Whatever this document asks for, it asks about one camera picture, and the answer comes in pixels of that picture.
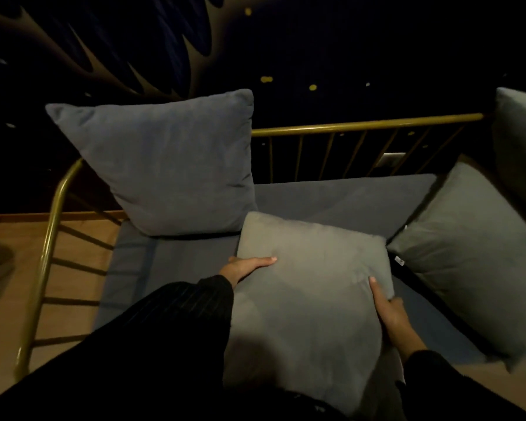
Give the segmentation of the light grey square cushion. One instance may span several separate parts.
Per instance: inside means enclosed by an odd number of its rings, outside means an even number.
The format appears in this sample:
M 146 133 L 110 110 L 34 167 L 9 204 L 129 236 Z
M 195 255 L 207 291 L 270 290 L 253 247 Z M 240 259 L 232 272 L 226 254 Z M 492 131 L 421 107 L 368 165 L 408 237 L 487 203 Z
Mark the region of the light grey square cushion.
M 394 296 L 384 237 L 250 212 L 237 256 L 278 260 L 234 290 L 225 388 L 274 386 L 357 421 L 406 421 L 402 364 L 369 285 L 375 277 Z

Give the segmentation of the gold metal sofa frame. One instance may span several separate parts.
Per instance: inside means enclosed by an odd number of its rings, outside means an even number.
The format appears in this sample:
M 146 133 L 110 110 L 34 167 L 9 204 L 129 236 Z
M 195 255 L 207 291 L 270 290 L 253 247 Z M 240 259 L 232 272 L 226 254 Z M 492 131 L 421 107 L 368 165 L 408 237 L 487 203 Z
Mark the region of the gold metal sofa frame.
M 333 146 L 335 136 L 346 132 L 360 132 L 358 141 L 351 153 L 351 157 L 344 169 L 343 178 L 345 178 L 351 169 L 354 159 L 359 153 L 360 148 L 365 142 L 366 136 L 370 131 L 376 130 L 392 130 L 392 134 L 386 140 L 384 145 L 379 150 L 378 154 L 374 157 L 371 162 L 370 168 L 366 173 L 366 177 L 370 176 L 372 171 L 379 165 L 380 160 L 385 155 L 387 150 L 390 148 L 392 142 L 397 137 L 398 133 L 404 128 L 417 128 L 425 127 L 425 131 L 415 141 L 412 147 L 404 153 L 400 161 L 398 161 L 395 167 L 390 171 L 390 175 L 395 175 L 399 169 L 405 164 L 407 159 L 415 152 L 421 142 L 428 136 L 430 130 L 437 126 L 443 125 L 458 125 L 458 128 L 452 133 L 446 140 L 444 140 L 433 152 L 429 158 L 427 158 L 422 165 L 416 170 L 416 173 L 422 172 L 429 163 L 435 159 L 439 153 L 441 153 L 455 138 L 458 136 L 466 125 L 472 122 L 478 122 L 485 120 L 487 114 L 483 113 L 469 113 L 469 114 L 455 114 L 455 115 L 440 115 L 434 117 L 419 117 L 419 118 L 402 118 L 395 120 L 373 120 L 363 122 L 346 122 L 337 124 L 327 125 L 309 125 L 309 126 L 290 126 L 290 127 L 272 127 L 272 128 L 256 128 L 251 131 L 251 137 L 254 139 L 266 139 L 268 143 L 268 161 L 269 161 L 269 182 L 273 183 L 274 180 L 274 158 L 273 158 L 273 141 L 274 139 L 284 136 L 297 136 L 298 147 L 297 157 L 295 164 L 295 179 L 298 178 L 298 172 L 300 169 L 300 161 L 303 151 L 303 139 L 307 135 L 313 134 L 327 134 L 327 146 L 323 155 L 323 161 L 321 164 L 319 180 L 323 178 L 323 172 L 327 165 L 330 151 Z M 65 336 L 65 337 L 53 337 L 50 339 L 36 339 L 37 327 L 40 320 L 41 310 L 43 304 L 52 305 L 75 305 L 75 306 L 93 306 L 99 305 L 98 301 L 82 300 L 82 299 L 71 299 L 71 298 L 60 298 L 60 297 L 48 297 L 46 296 L 46 287 L 50 275 L 50 267 L 58 265 L 73 270 L 79 270 L 86 273 L 91 273 L 98 276 L 106 276 L 105 270 L 92 268 L 83 264 L 79 264 L 66 259 L 59 259 L 54 256 L 56 239 L 59 232 L 69 234 L 77 239 L 89 242 L 93 245 L 114 251 L 112 245 L 107 244 L 101 240 L 97 240 L 92 236 L 81 233 L 69 226 L 62 224 L 64 220 L 78 220 L 78 219 L 97 219 L 103 218 L 112 222 L 116 226 L 121 226 L 121 217 L 113 216 L 111 212 L 105 212 L 98 209 L 88 202 L 79 198 L 77 195 L 70 192 L 70 186 L 75 180 L 80 170 L 84 167 L 84 161 L 78 159 L 68 169 L 66 174 L 60 180 L 56 187 L 54 198 L 52 200 L 48 225 L 44 238 L 44 245 L 41 252 L 36 279 L 28 300 L 27 314 L 22 328 L 21 343 L 18 348 L 15 367 L 14 367 L 14 380 L 15 382 L 21 381 L 25 376 L 29 374 L 30 361 L 33 349 L 36 347 L 69 344 L 72 342 L 78 342 L 86 337 L 86 334 Z

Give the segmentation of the grey back cushion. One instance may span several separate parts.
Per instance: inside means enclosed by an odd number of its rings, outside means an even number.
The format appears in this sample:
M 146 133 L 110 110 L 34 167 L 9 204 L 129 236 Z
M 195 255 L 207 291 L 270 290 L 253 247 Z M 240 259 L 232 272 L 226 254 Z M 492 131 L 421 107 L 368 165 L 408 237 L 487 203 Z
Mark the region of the grey back cushion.
M 497 88 L 492 139 L 500 180 L 526 204 L 526 92 Z

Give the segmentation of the person's left forearm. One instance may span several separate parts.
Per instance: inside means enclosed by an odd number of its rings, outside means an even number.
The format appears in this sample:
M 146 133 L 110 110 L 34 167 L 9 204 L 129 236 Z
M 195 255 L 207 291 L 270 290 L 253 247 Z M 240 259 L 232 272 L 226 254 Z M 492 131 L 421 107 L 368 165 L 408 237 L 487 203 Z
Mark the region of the person's left forearm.
M 162 286 L 3 392 L 0 421 L 219 419 L 233 301 L 220 275 Z

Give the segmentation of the person's right forearm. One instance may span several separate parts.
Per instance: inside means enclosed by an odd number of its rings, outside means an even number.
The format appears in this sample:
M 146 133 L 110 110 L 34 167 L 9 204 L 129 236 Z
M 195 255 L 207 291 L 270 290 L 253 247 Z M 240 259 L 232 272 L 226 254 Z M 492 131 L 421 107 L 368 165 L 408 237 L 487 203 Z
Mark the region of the person's right forearm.
M 407 421 L 526 421 L 526 411 L 457 371 L 441 354 L 407 353 L 397 387 Z

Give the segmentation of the blue-grey seat cushion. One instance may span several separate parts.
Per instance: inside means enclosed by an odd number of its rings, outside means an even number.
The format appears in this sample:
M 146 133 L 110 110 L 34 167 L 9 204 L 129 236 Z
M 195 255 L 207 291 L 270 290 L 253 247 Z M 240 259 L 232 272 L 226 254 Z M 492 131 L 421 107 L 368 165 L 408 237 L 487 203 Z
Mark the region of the blue-grey seat cushion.
M 432 174 L 257 184 L 261 212 L 390 239 L 442 184 Z M 130 221 L 120 227 L 93 330 L 171 282 L 212 276 L 236 253 L 239 233 L 149 237 Z M 389 256 L 395 293 L 402 297 L 425 344 L 455 365 L 487 361 L 481 339 L 467 330 L 416 277 Z

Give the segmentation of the person's right hand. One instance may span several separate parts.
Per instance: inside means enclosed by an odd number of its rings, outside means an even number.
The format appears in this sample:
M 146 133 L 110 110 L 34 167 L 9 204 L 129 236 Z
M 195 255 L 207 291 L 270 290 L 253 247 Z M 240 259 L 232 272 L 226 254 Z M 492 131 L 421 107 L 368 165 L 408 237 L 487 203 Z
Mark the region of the person's right hand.
M 403 300 L 393 297 L 390 308 L 375 308 L 376 312 L 385 326 L 391 343 L 398 349 L 402 349 L 410 343 L 413 328 L 409 322 L 407 313 L 403 306 Z

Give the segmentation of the grey cushion with white tag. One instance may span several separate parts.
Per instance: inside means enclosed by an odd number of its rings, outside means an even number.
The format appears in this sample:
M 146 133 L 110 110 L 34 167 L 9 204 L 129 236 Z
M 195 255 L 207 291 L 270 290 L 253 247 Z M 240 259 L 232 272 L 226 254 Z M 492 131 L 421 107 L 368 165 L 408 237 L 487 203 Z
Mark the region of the grey cushion with white tag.
M 526 359 L 526 208 L 494 175 L 457 161 L 387 249 L 484 354 Z

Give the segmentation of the large blue-grey square cushion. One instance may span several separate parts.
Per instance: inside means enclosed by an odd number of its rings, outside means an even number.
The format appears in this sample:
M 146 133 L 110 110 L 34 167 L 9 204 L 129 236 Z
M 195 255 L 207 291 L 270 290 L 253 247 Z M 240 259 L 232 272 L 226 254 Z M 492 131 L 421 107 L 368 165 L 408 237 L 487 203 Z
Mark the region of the large blue-grey square cushion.
M 45 110 L 148 236 L 239 232 L 257 211 L 250 89 L 166 104 Z

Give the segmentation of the person's left hand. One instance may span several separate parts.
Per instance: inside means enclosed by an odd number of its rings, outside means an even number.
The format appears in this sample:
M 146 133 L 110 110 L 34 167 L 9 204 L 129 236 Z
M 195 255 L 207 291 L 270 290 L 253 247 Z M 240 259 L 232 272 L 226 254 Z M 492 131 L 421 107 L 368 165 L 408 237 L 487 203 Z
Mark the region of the person's left hand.
M 239 282 L 253 273 L 241 272 L 240 260 L 241 258 L 231 256 L 228 263 L 219 271 L 219 275 L 223 276 L 231 284 L 232 289 L 235 289 Z

